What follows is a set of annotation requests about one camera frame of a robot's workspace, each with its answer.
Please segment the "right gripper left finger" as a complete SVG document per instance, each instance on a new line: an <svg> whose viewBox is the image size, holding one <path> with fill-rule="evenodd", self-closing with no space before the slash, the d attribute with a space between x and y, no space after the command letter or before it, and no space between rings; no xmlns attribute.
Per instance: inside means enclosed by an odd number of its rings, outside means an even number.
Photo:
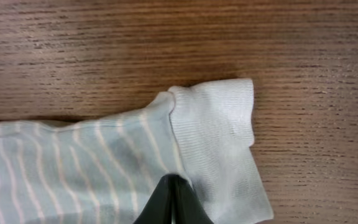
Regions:
<svg viewBox="0 0 358 224"><path fill-rule="evenodd" d="M172 223L172 178L163 176L134 224Z"/></svg>

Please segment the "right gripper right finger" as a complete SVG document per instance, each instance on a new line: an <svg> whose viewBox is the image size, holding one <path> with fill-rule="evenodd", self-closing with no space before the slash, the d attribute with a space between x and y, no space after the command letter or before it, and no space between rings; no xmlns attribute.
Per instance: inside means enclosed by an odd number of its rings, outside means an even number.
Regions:
<svg viewBox="0 0 358 224"><path fill-rule="evenodd" d="M172 177L173 211L176 224L213 224L187 180Z"/></svg>

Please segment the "light blue striped baby pants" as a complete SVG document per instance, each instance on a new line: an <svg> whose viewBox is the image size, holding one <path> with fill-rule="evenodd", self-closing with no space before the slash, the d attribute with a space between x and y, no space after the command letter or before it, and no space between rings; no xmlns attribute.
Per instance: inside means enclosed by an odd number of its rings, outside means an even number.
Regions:
<svg viewBox="0 0 358 224"><path fill-rule="evenodd" d="M250 79L173 86L101 119L0 122L0 223L134 223L167 174L213 223L273 210L250 151Z"/></svg>

